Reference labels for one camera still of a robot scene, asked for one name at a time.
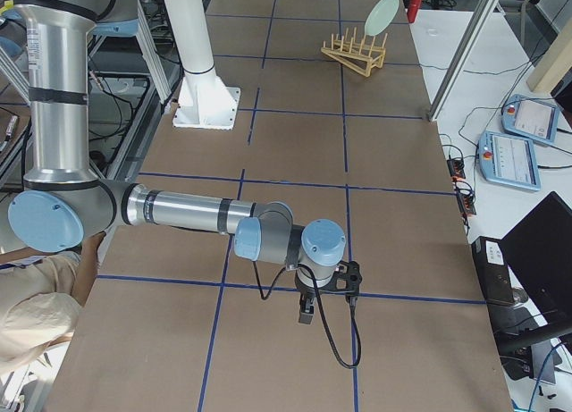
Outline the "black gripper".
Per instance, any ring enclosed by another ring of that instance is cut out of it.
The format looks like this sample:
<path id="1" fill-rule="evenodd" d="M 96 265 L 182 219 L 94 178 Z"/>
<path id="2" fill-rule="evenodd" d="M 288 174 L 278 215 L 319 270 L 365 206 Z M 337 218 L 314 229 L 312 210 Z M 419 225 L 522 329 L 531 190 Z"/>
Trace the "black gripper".
<path id="1" fill-rule="evenodd" d="M 315 307 L 318 309 L 323 309 L 323 303 L 321 301 L 321 294 L 315 292 L 314 284 L 306 285 L 300 278 L 295 276 L 295 285 L 300 293 L 299 297 L 299 323 L 300 324 L 311 324 L 315 312 Z M 318 290 L 320 292 L 326 291 L 328 288 L 333 286 L 333 278 L 329 280 L 318 280 L 317 281 Z"/>

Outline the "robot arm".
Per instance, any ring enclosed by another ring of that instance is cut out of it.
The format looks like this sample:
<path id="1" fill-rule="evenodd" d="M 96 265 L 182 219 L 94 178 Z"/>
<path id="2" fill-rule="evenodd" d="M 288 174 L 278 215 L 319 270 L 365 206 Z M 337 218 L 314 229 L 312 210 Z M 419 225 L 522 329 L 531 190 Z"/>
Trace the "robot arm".
<path id="1" fill-rule="evenodd" d="M 152 139 L 139 124 L 123 130 L 108 175 L 97 172 L 88 144 L 89 37 L 137 39 L 149 89 L 161 102 L 173 93 L 139 0 L 14 0 L 14 8 L 27 28 L 34 152 L 23 190 L 8 209 L 21 241 L 56 252 L 119 223 L 229 234 L 238 256 L 294 272 L 301 323 L 322 311 L 325 292 L 355 304 L 361 278 L 343 258 L 346 238 L 337 223 L 297 225 L 280 202 L 149 189 L 135 180 Z"/>

